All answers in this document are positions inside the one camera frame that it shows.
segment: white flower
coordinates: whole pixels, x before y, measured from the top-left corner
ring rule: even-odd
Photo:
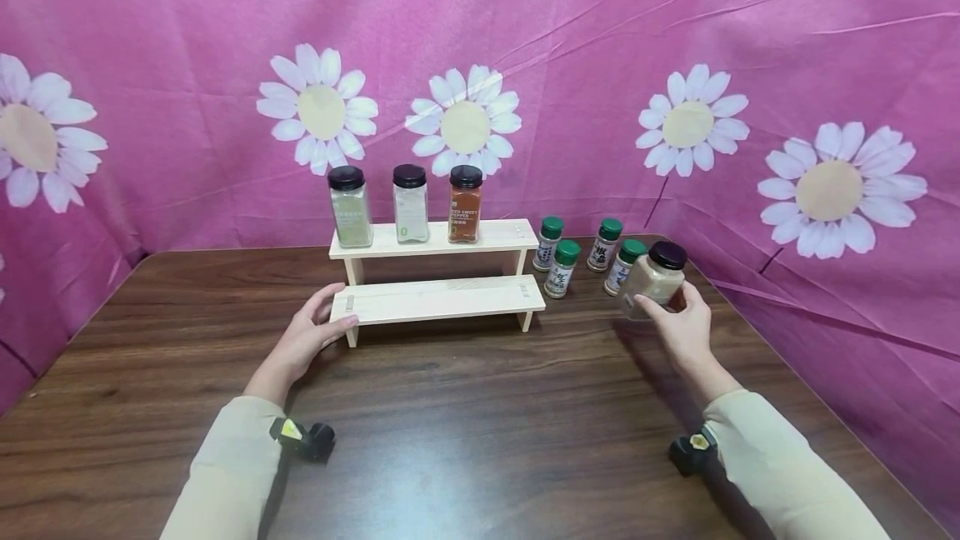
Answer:
[[[666,89],[670,98],[654,94],[650,108],[640,112],[640,125],[649,131],[637,138],[637,148],[651,148],[643,162],[666,175],[676,168],[686,178],[696,163],[704,172],[713,169],[713,151],[732,155],[737,142],[746,140],[750,128],[732,118],[743,111],[749,100],[743,94],[722,97],[730,84],[730,73],[710,75],[700,62],[687,79],[680,72],[670,73]]]
[[[372,98],[359,97],[367,81],[359,70],[340,75],[340,52],[297,45],[296,62],[282,56],[270,60],[273,71],[284,81],[260,84],[264,98],[257,110],[280,119],[272,134],[280,142],[297,142],[294,159],[308,165],[316,175],[347,165],[347,157],[358,161],[365,152],[358,136],[377,133],[371,121],[379,115]]]
[[[779,177],[760,182],[757,190],[783,201],[760,213],[764,223],[776,226],[774,242],[797,241],[802,257],[838,258],[845,246],[862,255],[877,241],[867,218],[887,227],[913,223],[917,216],[905,203],[927,193],[927,180],[899,170],[917,154],[916,148],[887,126],[866,142],[864,135],[860,122],[842,129],[824,123],[814,146],[791,137],[782,152],[767,155],[767,165]],[[797,180],[796,185],[790,180]]]
[[[446,78],[430,78],[433,100],[412,102],[416,115],[407,116],[406,129],[423,136],[414,144],[415,155],[437,155],[434,175],[473,165],[486,178],[498,172],[500,159],[513,155],[513,145],[502,134],[513,134],[523,124],[513,112],[520,99],[513,91],[500,93],[502,88],[503,74],[480,65],[470,67],[468,80],[455,68]]]
[[[94,153],[107,148],[107,141],[72,127],[97,112],[70,98],[71,89],[56,73],[31,80],[20,59],[0,53],[0,180],[7,180],[7,200],[14,207],[29,207],[41,187],[55,213],[65,213],[71,202],[83,206],[77,188],[87,186],[88,175],[100,166]]]

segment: pink fabric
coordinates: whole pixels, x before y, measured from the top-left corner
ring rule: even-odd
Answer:
[[[378,220],[389,172],[415,156],[405,128],[429,80],[473,65],[503,73],[522,127],[485,185],[487,218],[546,214],[567,234],[618,217],[674,237],[797,373],[936,516],[960,533],[960,0],[6,0],[0,53],[30,77],[55,72],[108,142],[55,212],[43,193],[13,207],[0,185],[0,407],[43,373],[144,254],[328,244],[326,180],[271,135],[261,82],[299,43],[336,48],[366,75],[377,133],[349,159]],[[706,64],[749,98],[749,137],[688,177],[644,167],[640,112],[668,78]],[[890,126],[913,143],[902,173],[926,180],[916,219],[873,224],[876,246],[802,257],[771,239],[758,183],[790,137],[825,123]],[[0,138],[0,151],[3,150]],[[446,181],[431,176],[442,218]],[[903,216],[904,211],[896,211]]]

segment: spice jar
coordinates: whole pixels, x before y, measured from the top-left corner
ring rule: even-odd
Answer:
[[[633,263],[627,280],[620,286],[617,294],[620,308],[628,318],[646,318],[643,309],[633,301],[636,294],[643,294],[665,307],[683,285],[683,266],[686,264],[687,251],[681,245],[656,242],[650,252]]]
[[[613,261],[613,265],[610,268],[610,275],[607,275],[607,281],[602,284],[602,289],[607,290],[607,294],[611,296],[617,296],[620,285],[627,279],[627,274],[630,273],[630,267],[633,265],[633,262],[637,261],[637,257],[645,254],[647,254],[646,244],[640,241],[634,241],[634,239],[630,237],[625,239],[623,244],[620,245],[617,260]]]
[[[398,243],[425,243],[430,239],[426,214],[426,170],[417,165],[393,168],[393,216]]]
[[[563,295],[567,294],[570,276],[573,275],[573,267],[577,264],[579,256],[580,244],[571,239],[557,242],[557,248],[553,251],[553,262],[550,264],[550,273],[543,284],[544,294],[550,298],[563,298]]]
[[[367,186],[359,167],[334,167],[327,174],[330,202],[343,248],[366,248],[373,244],[373,226],[367,205]]]
[[[623,224],[619,219],[610,217],[600,222],[600,230],[597,231],[597,237],[593,241],[593,250],[587,258],[587,269],[595,273],[604,273],[607,267],[610,267],[613,246],[617,244],[621,231],[623,231]]]
[[[451,243],[475,243],[480,229],[480,186],[483,172],[472,165],[458,165],[450,172]]]
[[[560,217],[544,217],[539,233],[539,246],[534,255],[534,269],[538,271],[549,271],[550,263],[553,263],[553,249],[560,242],[560,235],[563,232],[563,220]]]

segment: black jar lid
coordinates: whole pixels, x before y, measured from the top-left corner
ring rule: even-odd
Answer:
[[[363,170],[352,165],[334,167],[327,174],[327,184],[330,185],[331,190],[356,190],[363,186],[363,182]]]
[[[457,188],[480,188],[483,172],[473,165],[458,165],[450,170],[450,184]]]
[[[407,162],[393,168],[393,186],[419,188],[426,186],[426,169]]]
[[[655,242],[648,255],[651,261],[664,269],[680,271],[687,264],[687,251],[673,242]]]

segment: dark wood table surface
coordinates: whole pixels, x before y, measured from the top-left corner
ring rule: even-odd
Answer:
[[[366,263],[367,281],[493,275],[498,259],[388,258]],[[892,537],[947,538],[727,300],[687,276],[713,308],[720,361]],[[142,262],[0,421],[0,536],[157,538],[219,408],[310,293],[345,279],[326,248]],[[371,326],[358,349],[324,352],[290,413],[333,425],[338,443],[327,466],[282,467],[269,537],[771,538],[718,467],[683,478],[666,458],[700,415],[651,326],[621,318],[602,280],[580,264],[530,333],[513,315]]]

